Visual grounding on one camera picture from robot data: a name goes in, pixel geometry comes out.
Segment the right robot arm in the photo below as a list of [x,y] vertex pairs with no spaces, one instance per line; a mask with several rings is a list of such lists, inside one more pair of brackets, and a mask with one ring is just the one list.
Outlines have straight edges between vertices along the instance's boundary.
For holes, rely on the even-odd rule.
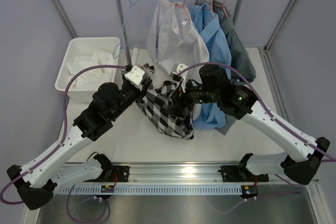
[[204,62],[179,70],[177,75],[180,77],[194,68],[199,68],[202,83],[187,85],[178,93],[180,106],[217,104],[225,114],[253,126],[283,149],[279,154],[245,154],[236,166],[242,180],[284,174],[297,184],[308,185],[321,163],[335,160],[327,153],[330,141],[325,137],[307,135],[277,115],[249,82],[243,86],[232,84],[226,70],[234,68],[223,63]]

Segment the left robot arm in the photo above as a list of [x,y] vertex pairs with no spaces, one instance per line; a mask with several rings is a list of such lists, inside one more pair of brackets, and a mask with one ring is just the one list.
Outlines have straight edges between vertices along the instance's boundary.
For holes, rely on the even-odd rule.
[[36,210],[48,203],[62,189],[81,182],[108,181],[114,167],[104,154],[79,165],[62,168],[71,157],[92,144],[113,127],[113,122],[135,101],[141,100],[152,83],[145,77],[139,84],[124,77],[122,87],[109,82],[93,94],[88,108],[74,120],[65,138],[56,141],[31,162],[12,165],[7,174],[28,209]]

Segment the black white checkered shirt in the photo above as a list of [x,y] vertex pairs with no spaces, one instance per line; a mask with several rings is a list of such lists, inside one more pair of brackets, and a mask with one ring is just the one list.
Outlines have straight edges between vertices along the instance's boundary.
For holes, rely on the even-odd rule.
[[[151,78],[153,73],[155,69],[151,66],[146,78]],[[159,88],[151,84],[145,97],[135,103],[161,134],[191,140],[194,138],[193,109],[186,108],[179,100],[185,91],[185,81],[166,80]]]

